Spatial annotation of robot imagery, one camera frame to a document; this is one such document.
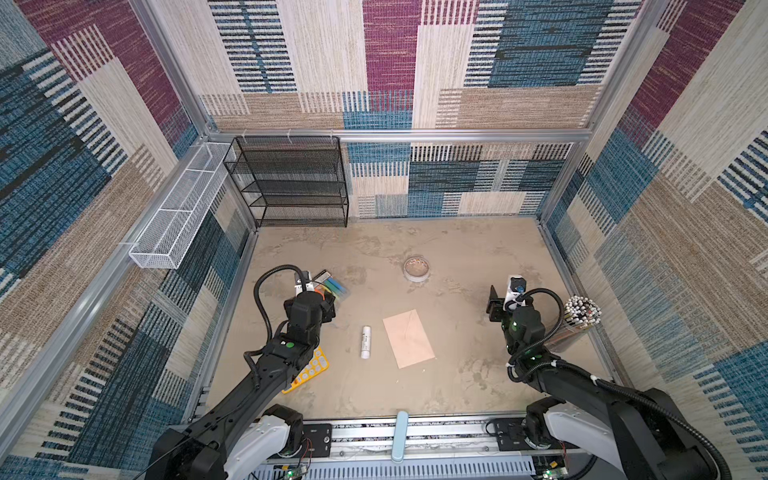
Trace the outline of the pink envelope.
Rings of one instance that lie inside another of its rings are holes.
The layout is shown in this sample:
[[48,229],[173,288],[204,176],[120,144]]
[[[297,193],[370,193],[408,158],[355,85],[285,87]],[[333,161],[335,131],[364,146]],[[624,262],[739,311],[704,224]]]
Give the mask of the pink envelope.
[[399,369],[435,358],[416,310],[385,318],[383,325]]

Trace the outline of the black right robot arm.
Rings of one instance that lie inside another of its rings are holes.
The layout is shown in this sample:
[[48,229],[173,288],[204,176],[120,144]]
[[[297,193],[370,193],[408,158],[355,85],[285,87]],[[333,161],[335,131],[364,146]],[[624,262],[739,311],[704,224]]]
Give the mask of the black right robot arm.
[[531,447],[573,444],[629,479],[731,478],[723,454],[667,393],[618,385],[547,348],[566,317],[554,291],[529,289],[524,278],[512,276],[504,295],[490,292],[486,313],[504,335],[508,378],[544,396],[526,409]]

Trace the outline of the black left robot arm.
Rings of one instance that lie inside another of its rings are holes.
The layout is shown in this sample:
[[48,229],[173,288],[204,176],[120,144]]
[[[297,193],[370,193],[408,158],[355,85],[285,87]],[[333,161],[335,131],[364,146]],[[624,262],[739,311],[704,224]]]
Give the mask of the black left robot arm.
[[201,418],[169,427],[153,446],[140,479],[246,479],[273,456],[292,457],[306,446],[301,413],[274,403],[314,357],[323,324],[335,315],[335,298],[310,286],[307,273],[285,264],[265,272],[253,297],[272,275],[295,274],[299,293],[284,303],[286,319],[267,329],[265,345],[243,357],[245,377]]

